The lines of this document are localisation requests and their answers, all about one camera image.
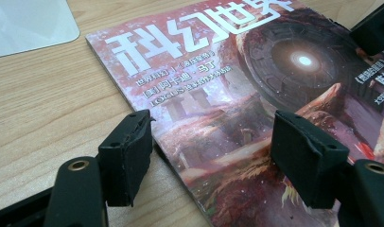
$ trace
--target science fiction magazine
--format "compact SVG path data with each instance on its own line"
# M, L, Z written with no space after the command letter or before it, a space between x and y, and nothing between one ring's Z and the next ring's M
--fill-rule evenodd
M271 160L274 112L295 112L384 163L384 54L298 1L210 0L86 37L213 226L337 226Z

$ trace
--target brass grommet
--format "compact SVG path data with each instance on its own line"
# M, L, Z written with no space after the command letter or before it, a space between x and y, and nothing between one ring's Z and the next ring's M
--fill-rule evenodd
M80 171L89 165L88 161L80 160L69 165L68 169L71 171Z
M374 163L368 163L365 165L365 167L367 169L373 171L374 173L384 175L384 166L382 166L382 165L374 164Z

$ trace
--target magazine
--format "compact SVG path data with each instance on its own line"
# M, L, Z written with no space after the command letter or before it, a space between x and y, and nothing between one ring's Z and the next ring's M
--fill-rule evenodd
M338 226L270 158L274 113L295 112L384 163L384 54L295 0L209 0L86 36L213 226Z

